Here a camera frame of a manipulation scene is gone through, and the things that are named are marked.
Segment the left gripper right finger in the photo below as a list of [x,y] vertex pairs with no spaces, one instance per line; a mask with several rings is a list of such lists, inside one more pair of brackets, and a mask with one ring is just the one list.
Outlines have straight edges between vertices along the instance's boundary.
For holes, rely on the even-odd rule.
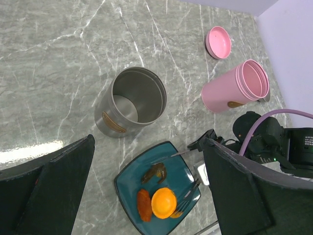
[[311,235],[313,184],[212,141],[203,150],[223,235]]

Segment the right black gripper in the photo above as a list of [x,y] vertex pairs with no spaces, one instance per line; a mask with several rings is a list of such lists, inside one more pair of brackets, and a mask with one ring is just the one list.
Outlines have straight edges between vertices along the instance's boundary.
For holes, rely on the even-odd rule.
[[224,147],[235,151],[235,144],[226,144],[228,141],[235,142],[234,139],[225,140],[222,136],[217,136],[214,129],[210,129],[206,131],[202,136],[200,136],[196,141],[192,142],[187,146],[188,151],[197,150],[199,152],[203,152],[205,146],[212,141],[223,145]]

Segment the metal food tongs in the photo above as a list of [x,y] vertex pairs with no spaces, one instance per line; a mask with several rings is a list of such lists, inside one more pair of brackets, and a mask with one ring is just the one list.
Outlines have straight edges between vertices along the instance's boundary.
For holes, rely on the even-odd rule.
[[[162,162],[163,160],[175,157],[177,155],[183,155],[183,154],[186,154],[186,153],[188,153],[190,151],[193,151],[193,150],[187,149],[187,150],[184,150],[182,152],[178,152],[176,154],[173,154],[171,156],[162,157],[159,160],[153,161],[151,164],[155,165],[155,164],[158,164],[158,163]],[[192,201],[193,193],[199,187],[200,183],[201,183],[201,181],[199,179],[197,179],[193,183],[191,188],[183,195],[183,198],[181,199],[180,203],[177,205],[176,210],[171,215],[172,217],[175,217],[175,216],[176,217],[180,217],[184,213],[184,211],[188,208],[190,202]]]

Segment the orange round food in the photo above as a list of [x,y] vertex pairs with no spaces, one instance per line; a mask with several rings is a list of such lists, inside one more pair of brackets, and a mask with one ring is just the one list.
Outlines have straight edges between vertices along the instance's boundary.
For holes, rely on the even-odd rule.
[[160,188],[152,196],[151,207],[157,218],[166,219],[176,210],[177,198],[171,189]]

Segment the brown shrimp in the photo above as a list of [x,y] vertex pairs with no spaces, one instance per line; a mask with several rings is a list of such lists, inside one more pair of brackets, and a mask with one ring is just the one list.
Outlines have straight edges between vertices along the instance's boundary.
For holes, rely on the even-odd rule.
[[141,183],[145,184],[149,182],[154,176],[159,178],[157,184],[161,184],[167,177],[167,169],[164,163],[157,163],[152,165],[148,171],[141,178]]

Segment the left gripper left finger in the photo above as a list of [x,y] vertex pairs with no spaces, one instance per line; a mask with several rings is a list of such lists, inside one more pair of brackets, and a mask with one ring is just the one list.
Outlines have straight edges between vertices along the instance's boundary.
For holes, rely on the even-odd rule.
[[0,172],[2,235],[69,235],[88,178],[95,139],[88,135],[57,151]]

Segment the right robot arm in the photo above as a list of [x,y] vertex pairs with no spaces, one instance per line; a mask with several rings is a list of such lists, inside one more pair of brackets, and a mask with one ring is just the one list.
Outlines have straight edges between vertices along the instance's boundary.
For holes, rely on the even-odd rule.
[[[202,137],[209,137],[235,153],[239,153],[253,124],[260,114],[248,111],[237,118],[232,130],[237,138],[228,143],[218,137],[213,129]],[[284,128],[274,117],[267,117],[252,134],[244,157],[259,164],[279,162],[284,173],[296,177],[313,177],[313,130],[312,128]]]

